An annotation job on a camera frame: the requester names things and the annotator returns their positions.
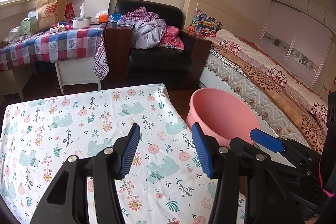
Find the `bed with patterned quilt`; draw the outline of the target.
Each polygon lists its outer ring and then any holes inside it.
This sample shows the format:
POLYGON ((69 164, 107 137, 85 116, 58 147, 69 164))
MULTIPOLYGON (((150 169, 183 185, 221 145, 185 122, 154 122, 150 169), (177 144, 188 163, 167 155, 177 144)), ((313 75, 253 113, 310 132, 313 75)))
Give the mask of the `bed with patterned quilt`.
POLYGON ((282 138, 322 153, 327 103, 257 44, 226 30, 209 37, 205 71, 228 85, 282 138))

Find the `pink plastic basin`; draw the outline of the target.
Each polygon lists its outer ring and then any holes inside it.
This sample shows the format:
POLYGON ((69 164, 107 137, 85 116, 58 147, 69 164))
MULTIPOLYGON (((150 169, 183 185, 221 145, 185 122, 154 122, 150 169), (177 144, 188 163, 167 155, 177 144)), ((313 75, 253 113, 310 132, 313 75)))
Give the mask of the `pink plastic basin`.
POLYGON ((229 146, 231 139, 239 137, 249 144, 250 132, 259 129, 255 113, 239 97, 216 88, 201 88, 190 98, 186 123, 192 127, 199 123, 204 134, 216 138, 221 146, 229 146))

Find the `floral bear tablecloth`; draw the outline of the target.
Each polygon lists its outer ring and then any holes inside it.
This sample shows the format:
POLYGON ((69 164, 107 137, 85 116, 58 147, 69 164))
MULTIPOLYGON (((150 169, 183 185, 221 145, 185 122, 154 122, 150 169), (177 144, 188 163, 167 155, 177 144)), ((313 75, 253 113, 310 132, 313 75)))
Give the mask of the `floral bear tablecloth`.
POLYGON ((80 93, 7 106, 1 132, 1 196, 20 223, 70 155, 86 158, 128 134, 141 136, 116 182, 126 223, 207 223, 217 182, 202 172, 191 131, 163 84, 80 93))

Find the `pink sliding wardrobe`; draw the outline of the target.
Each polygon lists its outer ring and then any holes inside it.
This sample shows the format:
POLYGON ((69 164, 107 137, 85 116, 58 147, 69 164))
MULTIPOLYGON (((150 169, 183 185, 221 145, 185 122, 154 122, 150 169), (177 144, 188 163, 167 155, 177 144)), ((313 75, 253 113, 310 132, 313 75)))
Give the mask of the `pink sliding wardrobe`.
POLYGON ((271 0, 258 44, 313 88, 325 65, 335 14, 312 0, 271 0))

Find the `beige wooden headboard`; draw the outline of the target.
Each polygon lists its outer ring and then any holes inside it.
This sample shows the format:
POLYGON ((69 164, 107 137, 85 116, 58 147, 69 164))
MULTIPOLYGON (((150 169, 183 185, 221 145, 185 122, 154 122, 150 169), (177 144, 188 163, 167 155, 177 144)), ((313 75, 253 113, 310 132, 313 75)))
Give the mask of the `beige wooden headboard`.
POLYGON ((256 34, 254 22, 220 0, 185 0, 182 10, 185 17, 184 29, 188 29, 197 10, 220 21, 222 28, 234 35, 253 41, 256 34))

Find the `colourful cartoon pillow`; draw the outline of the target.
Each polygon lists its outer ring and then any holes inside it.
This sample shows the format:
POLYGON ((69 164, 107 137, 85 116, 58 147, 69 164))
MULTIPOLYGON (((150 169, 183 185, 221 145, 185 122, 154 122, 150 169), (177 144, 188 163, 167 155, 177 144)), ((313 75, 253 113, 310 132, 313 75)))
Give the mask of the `colourful cartoon pillow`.
POLYGON ((197 9, 188 31, 202 38, 214 37, 220 30, 222 23, 197 9))

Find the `pile of clothes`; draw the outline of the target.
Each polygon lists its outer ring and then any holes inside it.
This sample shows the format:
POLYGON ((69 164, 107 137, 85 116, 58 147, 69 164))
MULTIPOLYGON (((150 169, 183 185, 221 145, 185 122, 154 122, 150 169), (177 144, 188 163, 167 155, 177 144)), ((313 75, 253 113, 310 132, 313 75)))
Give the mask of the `pile of clothes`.
POLYGON ((148 50, 163 47, 181 51, 185 49, 178 36, 179 29, 167 25, 157 13, 147 11, 145 6, 122 15, 117 24, 132 29, 130 39, 132 48, 148 50))

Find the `plaid tablecloth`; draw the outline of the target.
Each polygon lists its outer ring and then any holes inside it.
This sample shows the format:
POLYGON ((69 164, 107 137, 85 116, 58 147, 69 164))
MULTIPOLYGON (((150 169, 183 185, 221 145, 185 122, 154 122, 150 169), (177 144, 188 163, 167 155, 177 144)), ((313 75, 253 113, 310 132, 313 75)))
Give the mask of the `plaid tablecloth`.
POLYGON ((62 32, 39 32, 1 48, 1 71, 34 62, 56 63, 93 57, 93 71, 103 80, 109 72, 104 31, 106 24, 62 32))

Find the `dark wooden side cabinet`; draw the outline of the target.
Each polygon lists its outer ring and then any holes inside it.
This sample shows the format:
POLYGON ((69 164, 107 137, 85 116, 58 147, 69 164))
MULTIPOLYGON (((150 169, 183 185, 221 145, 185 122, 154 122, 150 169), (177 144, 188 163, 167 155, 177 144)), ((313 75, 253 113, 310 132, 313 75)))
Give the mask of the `dark wooden side cabinet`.
POLYGON ((104 78, 106 89, 126 86, 130 40, 131 28, 119 26, 117 23, 107 24, 104 36, 109 67, 104 78))

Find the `green house-shaped box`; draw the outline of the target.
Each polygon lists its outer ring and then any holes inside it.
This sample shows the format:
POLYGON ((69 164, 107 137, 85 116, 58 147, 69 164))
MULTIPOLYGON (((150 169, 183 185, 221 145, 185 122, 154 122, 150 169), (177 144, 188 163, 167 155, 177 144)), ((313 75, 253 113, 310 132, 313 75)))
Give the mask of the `green house-shaped box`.
POLYGON ((21 29, 24 36, 31 36, 38 32, 38 20, 36 17, 28 17, 21 21, 21 29))

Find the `white round tub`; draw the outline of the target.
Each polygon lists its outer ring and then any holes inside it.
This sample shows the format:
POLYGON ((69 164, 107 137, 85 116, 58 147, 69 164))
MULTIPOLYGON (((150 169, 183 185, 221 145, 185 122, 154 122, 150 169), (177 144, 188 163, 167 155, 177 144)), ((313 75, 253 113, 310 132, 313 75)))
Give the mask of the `white round tub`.
POLYGON ((91 25, 91 17, 76 17, 72 19, 74 29, 88 28, 91 25))

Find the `orange tissue box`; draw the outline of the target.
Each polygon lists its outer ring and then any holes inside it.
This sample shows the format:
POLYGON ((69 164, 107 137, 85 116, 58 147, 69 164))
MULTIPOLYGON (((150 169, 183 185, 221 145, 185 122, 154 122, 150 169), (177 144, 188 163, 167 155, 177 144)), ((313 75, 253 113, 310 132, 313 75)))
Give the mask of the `orange tissue box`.
POLYGON ((94 17, 95 23, 107 23, 108 22, 108 12, 107 11, 100 11, 94 17))

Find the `red paper sign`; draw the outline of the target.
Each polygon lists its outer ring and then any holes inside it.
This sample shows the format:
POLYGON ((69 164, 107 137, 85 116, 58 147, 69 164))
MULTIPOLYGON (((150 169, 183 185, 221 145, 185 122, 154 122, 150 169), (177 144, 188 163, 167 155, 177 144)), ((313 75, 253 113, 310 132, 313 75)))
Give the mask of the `red paper sign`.
POLYGON ((75 17, 75 12, 72 3, 67 3, 64 17, 68 23, 72 23, 72 20, 75 17))

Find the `brown New Balance paper bag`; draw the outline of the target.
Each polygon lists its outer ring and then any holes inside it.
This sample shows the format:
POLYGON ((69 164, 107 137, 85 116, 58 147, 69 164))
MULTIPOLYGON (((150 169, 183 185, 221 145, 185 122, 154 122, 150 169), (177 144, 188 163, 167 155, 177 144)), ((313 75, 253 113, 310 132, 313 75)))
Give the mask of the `brown New Balance paper bag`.
POLYGON ((64 21, 67 0, 37 0, 38 30, 64 21))

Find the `white table frame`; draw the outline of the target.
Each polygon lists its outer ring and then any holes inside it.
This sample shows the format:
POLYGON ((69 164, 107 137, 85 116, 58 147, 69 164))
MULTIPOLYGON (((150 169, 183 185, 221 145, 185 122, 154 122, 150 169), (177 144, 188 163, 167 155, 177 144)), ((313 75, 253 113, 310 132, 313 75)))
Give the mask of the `white table frame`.
MULTIPOLYGON (((101 81, 93 71, 93 57, 59 61, 55 63, 56 75, 61 92, 65 86, 96 84, 101 90, 101 81)), ((23 88, 32 75, 37 74, 35 64, 20 65, 8 71, 1 71, 1 100, 3 96, 18 94, 24 98, 23 88)))

